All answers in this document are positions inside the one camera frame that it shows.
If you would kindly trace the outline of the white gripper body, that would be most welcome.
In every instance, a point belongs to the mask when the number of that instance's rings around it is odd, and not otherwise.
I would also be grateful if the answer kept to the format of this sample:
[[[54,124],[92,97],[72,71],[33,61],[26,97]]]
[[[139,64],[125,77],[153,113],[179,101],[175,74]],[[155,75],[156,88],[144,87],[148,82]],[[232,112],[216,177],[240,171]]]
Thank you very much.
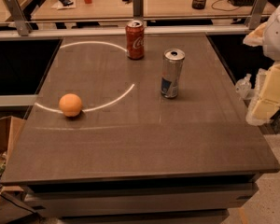
[[[280,5],[267,21],[263,33],[263,53],[274,61],[280,61]]]

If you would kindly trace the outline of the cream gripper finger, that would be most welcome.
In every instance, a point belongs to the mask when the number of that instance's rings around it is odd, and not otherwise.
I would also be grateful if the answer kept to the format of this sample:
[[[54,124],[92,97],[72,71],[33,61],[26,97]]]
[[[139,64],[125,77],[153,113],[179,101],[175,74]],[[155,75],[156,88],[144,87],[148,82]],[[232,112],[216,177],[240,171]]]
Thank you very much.
[[[258,71],[254,97],[249,105],[251,121],[268,121],[280,109],[280,62]]]
[[[245,36],[243,43],[250,47],[257,47],[263,44],[264,30],[267,22],[260,24],[255,30]]]

